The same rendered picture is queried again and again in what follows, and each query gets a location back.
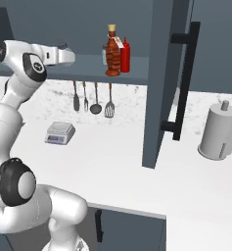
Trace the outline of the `red condiment bottle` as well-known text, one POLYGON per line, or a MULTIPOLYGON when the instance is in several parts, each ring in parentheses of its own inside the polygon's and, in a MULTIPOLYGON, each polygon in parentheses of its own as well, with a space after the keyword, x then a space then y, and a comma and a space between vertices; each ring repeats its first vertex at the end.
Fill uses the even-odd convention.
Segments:
POLYGON ((120 49, 120 71, 128 73, 130 71, 130 45, 127 38, 123 38, 123 47, 120 49))

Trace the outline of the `grey kitchen scale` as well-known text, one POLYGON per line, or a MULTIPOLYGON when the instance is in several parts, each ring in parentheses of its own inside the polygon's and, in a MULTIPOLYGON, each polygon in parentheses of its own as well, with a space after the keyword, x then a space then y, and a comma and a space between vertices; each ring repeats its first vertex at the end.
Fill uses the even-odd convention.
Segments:
POLYGON ((53 122, 47 129, 45 143, 67 145, 75 133, 71 123, 53 122))

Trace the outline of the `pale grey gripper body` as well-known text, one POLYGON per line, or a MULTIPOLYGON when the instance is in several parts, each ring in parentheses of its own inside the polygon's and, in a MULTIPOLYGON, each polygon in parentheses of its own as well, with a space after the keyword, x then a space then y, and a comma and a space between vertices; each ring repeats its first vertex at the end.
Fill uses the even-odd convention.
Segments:
POLYGON ((72 65, 75 62, 75 54, 67 48, 58 49, 58 63, 64 65, 72 65))

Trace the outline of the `brown bottle with cork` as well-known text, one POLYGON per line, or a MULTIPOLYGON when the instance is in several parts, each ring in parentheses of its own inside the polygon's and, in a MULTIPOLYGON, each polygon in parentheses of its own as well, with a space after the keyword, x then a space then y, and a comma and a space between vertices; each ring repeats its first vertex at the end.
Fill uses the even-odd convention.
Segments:
POLYGON ((120 75, 120 49, 122 47, 120 38, 116 36, 116 25, 108 25, 108 43, 106 45, 108 69, 106 70, 106 75, 120 75))

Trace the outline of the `hanging slotted turner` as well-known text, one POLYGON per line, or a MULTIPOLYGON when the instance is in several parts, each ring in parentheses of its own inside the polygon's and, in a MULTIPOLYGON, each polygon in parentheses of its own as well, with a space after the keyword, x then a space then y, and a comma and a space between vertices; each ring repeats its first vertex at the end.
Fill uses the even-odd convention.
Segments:
POLYGON ((113 103, 112 100, 112 84, 109 83, 109 95, 110 95, 110 100, 105 106, 105 118, 111 119, 115 115, 115 104, 113 103))

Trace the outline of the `hanging dark ladle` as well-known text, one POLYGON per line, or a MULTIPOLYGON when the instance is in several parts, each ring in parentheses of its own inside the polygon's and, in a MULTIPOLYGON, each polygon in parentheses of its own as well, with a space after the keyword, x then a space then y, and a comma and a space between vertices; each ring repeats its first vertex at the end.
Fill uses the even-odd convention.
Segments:
MULTIPOLYGON (((95 85, 95 98, 98 98, 98 83, 95 82, 94 85, 95 85)), ((102 106, 98 102, 95 102, 93 105, 90 106, 90 112, 93 115, 98 115, 102 112, 102 106)))

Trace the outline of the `hanging metal fork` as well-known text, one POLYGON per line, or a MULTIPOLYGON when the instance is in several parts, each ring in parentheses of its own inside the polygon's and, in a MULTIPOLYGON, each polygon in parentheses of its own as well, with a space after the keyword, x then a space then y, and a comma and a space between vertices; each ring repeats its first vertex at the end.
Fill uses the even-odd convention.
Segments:
POLYGON ((82 85, 83 85, 83 92, 84 92, 84 111, 88 112, 89 104, 88 104, 88 99, 87 99, 87 95, 86 95, 86 83, 85 83, 85 81, 82 82, 82 85))

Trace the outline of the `blue-grey wall cabinet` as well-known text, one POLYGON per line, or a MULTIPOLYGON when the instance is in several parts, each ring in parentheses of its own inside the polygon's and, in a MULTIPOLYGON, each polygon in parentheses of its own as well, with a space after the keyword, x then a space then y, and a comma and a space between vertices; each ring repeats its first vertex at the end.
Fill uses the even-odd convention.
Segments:
MULTIPOLYGON (((57 46, 65 42, 75 63, 48 69, 50 79, 145 85, 148 82, 154 0, 0 0, 0 42, 5 39, 57 46), (130 72, 105 75, 102 46, 108 25, 131 47, 130 72)), ((11 71, 0 64, 0 75, 11 71)))

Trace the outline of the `grey paper towel holder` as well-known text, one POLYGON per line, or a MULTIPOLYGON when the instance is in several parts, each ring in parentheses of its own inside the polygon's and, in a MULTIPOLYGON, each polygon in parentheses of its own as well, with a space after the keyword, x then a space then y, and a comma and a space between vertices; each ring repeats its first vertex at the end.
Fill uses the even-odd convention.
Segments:
POLYGON ((212 104, 199 153, 207 159, 220 161, 232 153, 232 106, 228 100, 212 104))

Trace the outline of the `blue-grey closed cabinet door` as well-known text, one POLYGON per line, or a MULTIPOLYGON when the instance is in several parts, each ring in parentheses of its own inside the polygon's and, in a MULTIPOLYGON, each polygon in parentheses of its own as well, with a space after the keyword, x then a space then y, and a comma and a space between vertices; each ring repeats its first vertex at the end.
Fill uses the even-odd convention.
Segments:
POLYGON ((232 94, 232 0, 195 0, 192 21, 201 28, 190 89, 232 94))

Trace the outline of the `blue-grey open cabinet door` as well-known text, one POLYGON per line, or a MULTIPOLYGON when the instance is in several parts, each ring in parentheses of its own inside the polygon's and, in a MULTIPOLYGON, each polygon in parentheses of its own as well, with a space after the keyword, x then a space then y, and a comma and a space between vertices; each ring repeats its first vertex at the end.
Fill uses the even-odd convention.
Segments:
POLYGON ((174 33, 185 33, 193 0, 154 0, 142 166, 156 166, 162 145, 162 121, 167 121, 176 91, 182 44, 173 44, 174 33))

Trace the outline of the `blue-grey base cabinet door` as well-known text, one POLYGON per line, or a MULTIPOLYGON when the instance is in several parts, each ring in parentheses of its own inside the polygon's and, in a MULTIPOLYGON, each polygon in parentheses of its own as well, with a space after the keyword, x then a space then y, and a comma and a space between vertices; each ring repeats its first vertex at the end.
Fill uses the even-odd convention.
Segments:
POLYGON ((102 210, 102 243, 98 251, 166 251, 166 221, 102 210))

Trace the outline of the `hanging dark spatula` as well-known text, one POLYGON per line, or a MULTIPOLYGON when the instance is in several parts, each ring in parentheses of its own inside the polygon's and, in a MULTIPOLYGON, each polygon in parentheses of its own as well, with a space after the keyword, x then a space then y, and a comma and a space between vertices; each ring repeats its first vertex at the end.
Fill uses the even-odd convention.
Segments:
POLYGON ((79 103, 79 97, 77 95, 77 89, 76 89, 76 81, 73 82, 73 89, 74 89, 74 94, 73 94, 73 108, 76 112, 79 111, 80 108, 80 103, 79 103))

